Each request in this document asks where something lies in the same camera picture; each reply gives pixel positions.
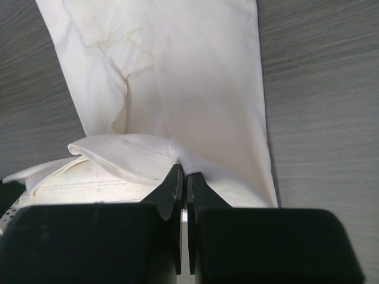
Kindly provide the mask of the cream white t shirt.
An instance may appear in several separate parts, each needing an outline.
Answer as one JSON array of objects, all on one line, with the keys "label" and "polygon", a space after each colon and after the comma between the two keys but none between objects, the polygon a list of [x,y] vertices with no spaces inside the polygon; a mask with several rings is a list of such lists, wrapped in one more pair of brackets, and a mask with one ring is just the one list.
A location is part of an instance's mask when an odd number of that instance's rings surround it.
[{"label": "cream white t shirt", "polygon": [[9,175],[32,205],[139,202],[179,163],[276,208],[255,1],[38,1],[85,137]]}]

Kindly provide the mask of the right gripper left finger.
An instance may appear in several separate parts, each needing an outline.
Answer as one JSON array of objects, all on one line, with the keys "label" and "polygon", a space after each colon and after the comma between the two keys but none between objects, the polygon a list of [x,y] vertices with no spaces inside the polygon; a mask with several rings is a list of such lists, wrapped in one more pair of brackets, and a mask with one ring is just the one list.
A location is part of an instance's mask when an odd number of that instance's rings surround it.
[{"label": "right gripper left finger", "polygon": [[138,203],[29,206],[1,238],[2,283],[175,283],[182,167]]}]

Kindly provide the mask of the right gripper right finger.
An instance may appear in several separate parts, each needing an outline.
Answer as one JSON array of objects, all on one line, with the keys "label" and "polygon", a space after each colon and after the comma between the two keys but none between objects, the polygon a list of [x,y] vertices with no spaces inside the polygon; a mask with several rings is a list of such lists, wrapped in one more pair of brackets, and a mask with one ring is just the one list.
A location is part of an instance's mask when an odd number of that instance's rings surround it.
[{"label": "right gripper right finger", "polygon": [[344,226],[323,209],[234,208],[200,173],[187,178],[196,283],[364,283]]}]

